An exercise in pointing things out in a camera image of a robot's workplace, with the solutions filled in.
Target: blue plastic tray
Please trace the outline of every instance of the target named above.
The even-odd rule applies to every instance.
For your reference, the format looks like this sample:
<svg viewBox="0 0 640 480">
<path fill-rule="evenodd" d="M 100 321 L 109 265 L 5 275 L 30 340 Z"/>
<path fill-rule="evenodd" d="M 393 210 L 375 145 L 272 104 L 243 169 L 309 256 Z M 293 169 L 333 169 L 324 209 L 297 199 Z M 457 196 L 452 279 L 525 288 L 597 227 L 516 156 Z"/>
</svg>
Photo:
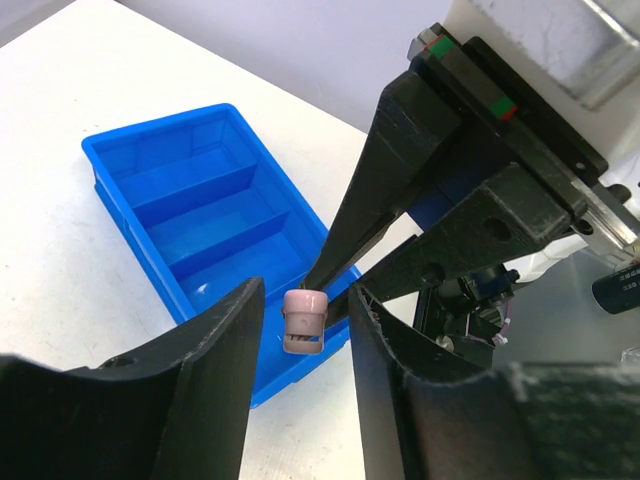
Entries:
<svg viewBox="0 0 640 480">
<path fill-rule="evenodd" d="M 300 380 L 347 341 L 345 320 L 327 332 L 320 355 L 282 349 L 284 292 L 299 285 L 327 230 L 233 106 L 93 135 L 82 148 L 96 191 L 176 323 L 246 278 L 264 278 L 252 406 Z M 348 271 L 329 296 L 357 277 L 357 270 Z"/>
</svg>

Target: white wall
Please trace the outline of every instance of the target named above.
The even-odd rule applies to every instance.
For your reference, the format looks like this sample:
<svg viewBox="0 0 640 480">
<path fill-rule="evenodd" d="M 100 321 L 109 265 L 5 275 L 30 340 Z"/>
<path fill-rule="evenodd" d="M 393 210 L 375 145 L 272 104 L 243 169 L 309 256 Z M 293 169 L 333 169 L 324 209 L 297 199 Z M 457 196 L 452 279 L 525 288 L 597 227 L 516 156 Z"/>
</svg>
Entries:
<svg viewBox="0 0 640 480">
<path fill-rule="evenodd" d="M 119 0 L 367 131 L 380 91 L 450 0 Z"/>
<path fill-rule="evenodd" d="M 0 47 L 73 0 L 0 0 Z"/>
</svg>

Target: small pink toy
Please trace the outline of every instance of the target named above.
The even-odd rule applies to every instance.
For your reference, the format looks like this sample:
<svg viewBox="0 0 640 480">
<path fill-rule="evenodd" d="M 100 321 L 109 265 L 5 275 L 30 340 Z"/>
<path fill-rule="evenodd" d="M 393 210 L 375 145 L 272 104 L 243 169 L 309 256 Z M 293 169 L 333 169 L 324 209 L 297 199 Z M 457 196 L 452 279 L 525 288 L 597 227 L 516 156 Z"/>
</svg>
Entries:
<svg viewBox="0 0 640 480">
<path fill-rule="evenodd" d="M 316 290 L 289 290 L 284 294 L 284 349 L 289 353 L 316 354 L 324 349 L 324 322 L 329 297 Z"/>
</svg>

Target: black plastic part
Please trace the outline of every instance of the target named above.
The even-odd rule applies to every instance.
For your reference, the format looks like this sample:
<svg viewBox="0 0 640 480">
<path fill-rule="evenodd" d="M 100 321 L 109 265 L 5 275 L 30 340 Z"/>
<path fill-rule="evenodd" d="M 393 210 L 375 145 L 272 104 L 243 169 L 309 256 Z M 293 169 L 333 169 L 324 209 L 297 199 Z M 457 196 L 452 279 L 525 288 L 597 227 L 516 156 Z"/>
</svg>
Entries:
<svg viewBox="0 0 640 480">
<path fill-rule="evenodd" d="M 586 202 L 563 174 L 562 168 L 566 167 L 562 161 L 517 116 L 506 121 L 494 118 L 482 100 L 471 93 L 471 89 L 477 89 L 480 81 L 488 85 L 493 83 L 473 63 L 467 62 L 465 67 L 461 69 L 462 74 L 456 75 L 450 67 L 425 50 L 413 58 L 410 68 L 450 103 L 463 111 L 472 112 L 478 121 L 489 128 L 489 135 L 499 135 L 504 148 L 511 150 L 513 161 L 525 167 L 573 218 L 580 218 L 586 212 Z"/>
<path fill-rule="evenodd" d="M 491 368 L 493 364 L 493 345 L 462 335 L 448 335 L 448 337 L 453 342 L 454 352 L 457 356 L 483 369 Z"/>
<path fill-rule="evenodd" d="M 640 370 L 483 372 L 349 295 L 367 480 L 640 478 Z"/>
<path fill-rule="evenodd" d="M 385 302 L 540 251 L 571 223 L 545 189 L 522 167 L 510 164 L 358 283 Z M 345 290 L 330 303 L 326 328 L 347 316 L 346 299 Z"/>
<path fill-rule="evenodd" d="M 462 50 L 518 105 L 516 116 L 576 176 L 595 185 L 609 168 L 607 161 L 481 38 L 472 38 Z"/>
<path fill-rule="evenodd" d="M 501 224 L 496 224 L 494 228 L 496 236 L 502 235 L 506 238 L 509 235 L 509 232 Z M 463 281 L 476 302 L 483 306 L 494 303 L 501 304 L 513 297 L 512 282 L 509 279 L 507 269 L 502 264 L 466 275 L 463 277 Z"/>
<path fill-rule="evenodd" d="M 96 370 L 0 357 L 0 478 L 236 480 L 263 310 L 252 279 Z"/>
<path fill-rule="evenodd" d="M 408 213 L 422 230 L 428 230 L 480 183 L 516 161 L 513 151 L 486 125 L 471 122 L 447 149 L 446 161 L 423 183 Z"/>
<path fill-rule="evenodd" d="M 591 290 L 596 302 L 613 315 L 640 307 L 640 265 L 596 280 Z"/>
<path fill-rule="evenodd" d="M 322 290 L 384 235 L 415 200 L 461 126 L 459 116 L 414 73 L 389 84 L 360 161 L 303 286 Z"/>
<path fill-rule="evenodd" d="M 413 316 L 413 328 L 434 340 L 441 334 L 447 321 L 447 312 L 439 305 L 437 295 L 437 288 L 434 287 L 421 290 Z"/>
</svg>

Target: white table surface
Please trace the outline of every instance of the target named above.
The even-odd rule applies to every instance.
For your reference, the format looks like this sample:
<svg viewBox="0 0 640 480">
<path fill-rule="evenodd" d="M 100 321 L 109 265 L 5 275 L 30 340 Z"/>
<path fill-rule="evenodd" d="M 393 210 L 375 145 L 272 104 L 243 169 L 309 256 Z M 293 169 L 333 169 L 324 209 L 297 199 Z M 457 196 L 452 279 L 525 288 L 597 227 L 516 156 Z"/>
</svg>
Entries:
<svg viewBox="0 0 640 480">
<path fill-rule="evenodd" d="M 95 367 L 173 328 L 93 190 L 81 140 L 234 104 L 325 224 L 366 135 L 109 0 L 0 48 L 0 351 Z M 358 266 L 414 233 L 407 218 Z M 392 310 L 408 316 L 413 299 Z M 349 345 L 251 411 L 242 479 L 364 478 Z"/>
</svg>

